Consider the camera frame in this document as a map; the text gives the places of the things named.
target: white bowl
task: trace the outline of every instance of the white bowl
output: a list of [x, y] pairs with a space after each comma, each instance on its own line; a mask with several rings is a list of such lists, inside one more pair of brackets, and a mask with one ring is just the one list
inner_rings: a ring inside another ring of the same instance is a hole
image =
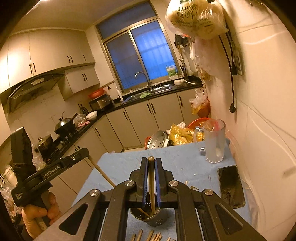
[[96, 117], [98, 116], [98, 113], [96, 111], [90, 112], [87, 116], [86, 119], [88, 121], [93, 121], [96, 119]]
[[180, 80], [174, 80], [174, 84], [175, 85], [182, 85], [182, 81], [180, 81]]

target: blue tablecloth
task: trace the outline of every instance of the blue tablecloth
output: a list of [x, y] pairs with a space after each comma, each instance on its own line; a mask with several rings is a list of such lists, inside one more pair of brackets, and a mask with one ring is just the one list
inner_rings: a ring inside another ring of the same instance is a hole
[[[210, 188], [220, 196], [220, 184], [217, 170], [220, 167], [231, 166], [235, 161], [230, 153], [230, 149], [225, 145], [225, 155], [222, 162], [211, 164], [206, 161], [205, 156], [199, 152], [196, 143], [172, 146], [166, 148], [158, 148], [152, 150], [132, 151], [126, 153], [104, 154], [98, 161], [98, 165], [115, 183], [121, 183], [129, 179], [130, 173], [133, 170], [140, 168], [142, 157], [153, 156], [162, 159], [163, 168], [173, 173], [174, 179], [185, 183], [188, 181], [188, 186], [197, 187], [200, 191]], [[102, 177], [102, 175], [93, 169], [88, 179], [81, 188], [73, 204], [80, 200], [85, 194], [92, 189], [106, 191], [112, 189], [112, 186]], [[249, 204], [246, 198], [246, 205], [235, 211], [242, 216], [249, 224], [251, 224], [251, 213]], [[135, 219], [130, 213], [128, 216], [128, 224], [126, 230], [126, 240], [130, 240], [133, 233], [138, 233], [143, 229], [143, 240], [148, 236], [151, 229], [155, 232], [161, 232], [163, 239], [167, 240], [170, 236], [176, 239], [176, 224], [174, 209], [169, 209], [167, 221], [158, 227], [151, 227], [143, 221]]]

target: phone screen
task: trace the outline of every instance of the phone screen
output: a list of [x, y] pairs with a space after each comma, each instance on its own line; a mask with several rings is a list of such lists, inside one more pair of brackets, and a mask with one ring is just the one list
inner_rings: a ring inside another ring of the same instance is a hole
[[246, 202], [237, 166], [219, 168], [218, 175], [222, 200], [232, 208], [245, 206]]

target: kitchen sink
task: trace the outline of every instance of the kitchen sink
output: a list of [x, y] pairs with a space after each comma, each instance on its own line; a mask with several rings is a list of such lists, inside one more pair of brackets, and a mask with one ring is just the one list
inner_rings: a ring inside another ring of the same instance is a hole
[[141, 92], [139, 94], [132, 95], [132, 96], [128, 97], [122, 103], [124, 104], [124, 103], [129, 102], [129, 101], [137, 100], [137, 99], [140, 98], [141, 94], [144, 94], [144, 93], [152, 93], [152, 95], [154, 95], [154, 94], [157, 94], [157, 93], [160, 93], [160, 92], [163, 92], [163, 91], [168, 91], [171, 88], [172, 88], [172, 84], [163, 85], [161, 87], [157, 87], [157, 88], [154, 88], [152, 90], [148, 90], [148, 91]]

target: window frame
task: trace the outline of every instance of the window frame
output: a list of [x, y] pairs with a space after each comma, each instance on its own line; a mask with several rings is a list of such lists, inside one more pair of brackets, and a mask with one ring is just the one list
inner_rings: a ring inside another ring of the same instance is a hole
[[[132, 41], [132, 43], [133, 43], [133, 46], [134, 46], [134, 48], [135, 48], [135, 50], [136, 50], [136, 53], [137, 53], [137, 55], [138, 55], [138, 59], [139, 59], [139, 62], [140, 62], [140, 64], [141, 64], [141, 66], [142, 66], [142, 69], [143, 69], [144, 73], [146, 74], [146, 76], [148, 77], [148, 73], [147, 73], [147, 70], [146, 70], [146, 68], [145, 68], [145, 66], [144, 66], [144, 63], [143, 63], [143, 60], [142, 60], [141, 54], [140, 54], [140, 52], [139, 52], [139, 50], [138, 50], [138, 47], [137, 47], [137, 45], [136, 45], [136, 42], [135, 42], [135, 40], [134, 40], [134, 38], [133, 38], [133, 36], [132, 36], [132, 33], [131, 33], [131, 30], [133, 30], [133, 29], [135, 29], [135, 28], [138, 28], [138, 27], [141, 27], [141, 26], [143, 26], [143, 25], [146, 25], [146, 24], [148, 24], [148, 23], [152, 23], [152, 22], [158, 21], [158, 23], [159, 23], [159, 25], [160, 25], [160, 28], [161, 28], [161, 30], [162, 30], [162, 32], [163, 32], [163, 34], [164, 34], [164, 36], [165, 36], [165, 39], [166, 39], [166, 41], [167, 41], [167, 44], [168, 44], [168, 46], [169, 46], [169, 49], [170, 49], [170, 51], [171, 51], [171, 54], [172, 54], [172, 56], [173, 56], [173, 60], [174, 60], [174, 62], [175, 62], [175, 64], [176, 64], [175, 67], [176, 67], [176, 69], [177, 69], [177, 71], [178, 71], [178, 75], [181, 74], [181, 69], [180, 69], [180, 67], [179, 67], [179, 62], [178, 62], [177, 57], [176, 57], [176, 55], [175, 55], [175, 51], [173, 50], [172, 44], [171, 44], [171, 42], [170, 42], [170, 39], [169, 39], [169, 37], [168, 37], [168, 35], [167, 35], [167, 33], [166, 33], [166, 30], [165, 30], [165, 28], [164, 28], [162, 22], [160, 21], [159, 16], [157, 15], [157, 13], [156, 13], [156, 11], [155, 11], [155, 8], [154, 8], [153, 5], [151, 4], [151, 2], [149, 2], [149, 3], [150, 3], [152, 9], [154, 10], [154, 12], [155, 12], [155, 14], [156, 14], [155, 17], [147, 18], [147, 19], [144, 19], [144, 20], [142, 20], [142, 21], [136, 22], [136, 23], [134, 23], [134, 24], [132, 24], [132, 25], [130, 25], [130, 26], [127, 26], [127, 27], [121, 29], [120, 31], [118, 31], [118, 32], [116, 32], [116, 33], [110, 35], [109, 37], [107, 37], [107, 38], [105, 38], [105, 39], [102, 38], [102, 35], [101, 35], [101, 33], [100, 33], [98, 27], [96, 26], [96, 30], [97, 30], [97, 32], [98, 32], [98, 34], [99, 34], [99, 36], [100, 36], [100, 38], [101, 38], [101, 40], [102, 40], [103, 46], [104, 46], [103, 51], [104, 51], [105, 54], [108, 56], [108, 59], [109, 59], [109, 61], [110, 61], [110, 63], [111, 63], [111, 66], [112, 66], [112, 69], [113, 69], [113, 71], [114, 71], [114, 74], [115, 74], [115, 76], [116, 76], [116, 78], [117, 78], [117, 82], [118, 82], [118, 84], [120, 85], [121, 92], [122, 92], [123, 94], [127, 94], [127, 93], [129, 93], [131, 90], [135, 90], [135, 89], [139, 89], [139, 88], [146, 87], [146, 86], [147, 86], [147, 82], [144, 82], [144, 83], [141, 83], [141, 84], [135, 85], [135, 86], [133, 86], [133, 87], [131, 87], [131, 88], [128, 88], [128, 89], [124, 89], [123, 86], [122, 86], [121, 80], [120, 80], [119, 75], [118, 75], [118, 73], [117, 73], [117, 71], [116, 71], [115, 65], [114, 65], [114, 63], [113, 63], [113, 60], [112, 60], [112, 58], [111, 58], [111, 55], [110, 55], [110, 53], [109, 53], [109, 50], [108, 50], [106, 44], [109, 43], [110, 41], [116, 39], [117, 37], [120, 37], [121, 35], [128, 33], [129, 36], [130, 36], [130, 38], [131, 38], [131, 41]], [[163, 77], [159, 77], [159, 78], [156, 78], [156, 79], [153, 79], [153, 80], [150, 80], [150, 81], [151, 81], [151, 84], [156, 84], [156, 83], [163, 82], [163, 81], [166, 81], [166, 80], [169, 80], [168, 75], [163, 76]]]

